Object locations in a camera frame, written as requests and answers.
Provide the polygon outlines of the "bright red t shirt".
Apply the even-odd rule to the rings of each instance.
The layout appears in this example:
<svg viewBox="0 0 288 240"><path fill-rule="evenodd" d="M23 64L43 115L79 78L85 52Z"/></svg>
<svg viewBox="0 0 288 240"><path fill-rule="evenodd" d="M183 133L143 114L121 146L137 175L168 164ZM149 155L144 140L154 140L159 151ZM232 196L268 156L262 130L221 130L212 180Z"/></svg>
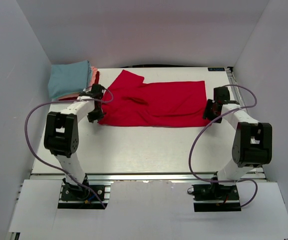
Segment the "bright red t shirt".
<svg viewBox="0 0 288 240"><path fill-rule="evenodd" d="M113 127L204 127L204 81L144 83L123 70L103 96L101 125Z"/></svg>

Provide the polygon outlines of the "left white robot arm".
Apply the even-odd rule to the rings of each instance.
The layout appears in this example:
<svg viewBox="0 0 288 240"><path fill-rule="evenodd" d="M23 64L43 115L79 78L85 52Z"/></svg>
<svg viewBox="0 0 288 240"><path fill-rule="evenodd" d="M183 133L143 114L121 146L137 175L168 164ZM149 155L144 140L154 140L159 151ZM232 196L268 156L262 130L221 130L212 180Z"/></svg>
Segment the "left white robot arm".
<svg viewBox="0 0 288 240"><path fill-rule="evenodd" d="M83 183L86 173L76 153L79 146L78 123L83 118L93 123L104 117L101 107L104 91L102 85L94 84L91 90L82 92L63 110L49 112L46 119L44 147L59 161L66 181L74 185L72 193L81 200L88 197L90 188Z"/></svg>

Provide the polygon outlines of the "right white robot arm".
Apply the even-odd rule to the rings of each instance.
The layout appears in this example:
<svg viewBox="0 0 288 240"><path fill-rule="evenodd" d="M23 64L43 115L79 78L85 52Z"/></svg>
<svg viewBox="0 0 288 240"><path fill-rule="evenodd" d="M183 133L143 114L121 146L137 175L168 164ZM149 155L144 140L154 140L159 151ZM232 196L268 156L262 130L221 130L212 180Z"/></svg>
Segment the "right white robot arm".
<svg viewBox="0 0 288 240"><path fill-rule="evenodd" d="M230 99L227 86L214 88L214 98L207 100L203 118L211 123L226 120L235 130L232 159L216 173L218 182L210 185L210 195L219 200L249 171L272 160L273 127L252 118L245 107Z"/></svg>

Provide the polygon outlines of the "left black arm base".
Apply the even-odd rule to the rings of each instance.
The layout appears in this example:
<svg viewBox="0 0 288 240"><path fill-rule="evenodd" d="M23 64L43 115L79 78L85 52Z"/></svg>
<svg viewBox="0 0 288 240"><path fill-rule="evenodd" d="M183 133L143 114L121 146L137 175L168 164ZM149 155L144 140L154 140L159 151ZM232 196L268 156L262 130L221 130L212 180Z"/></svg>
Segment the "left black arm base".
<svg viewBox="0 0 288 240"><path fill-rule="evenodd" d="M108 192L106 191L106 185L90 185L86 179L83 181L83 184L94 190L105 207L108 205ZM62 179L62 187L60 190L57 208L72 210L104 209L103 205L92 191L79 185L70 184L66 181L65 178Z"/></svg>

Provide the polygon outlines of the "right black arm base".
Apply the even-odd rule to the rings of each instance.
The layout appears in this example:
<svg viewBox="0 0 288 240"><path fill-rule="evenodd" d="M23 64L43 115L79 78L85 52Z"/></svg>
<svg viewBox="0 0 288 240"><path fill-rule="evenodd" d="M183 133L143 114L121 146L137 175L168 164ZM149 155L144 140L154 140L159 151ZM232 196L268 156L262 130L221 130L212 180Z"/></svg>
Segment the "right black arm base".
<svg viewBox="0 0 288 240"><path fill-rule="evenodd" d="M219 183L194 184L187 189L193 196L194 212L240 212L241 204L236 185Z"/></svg>

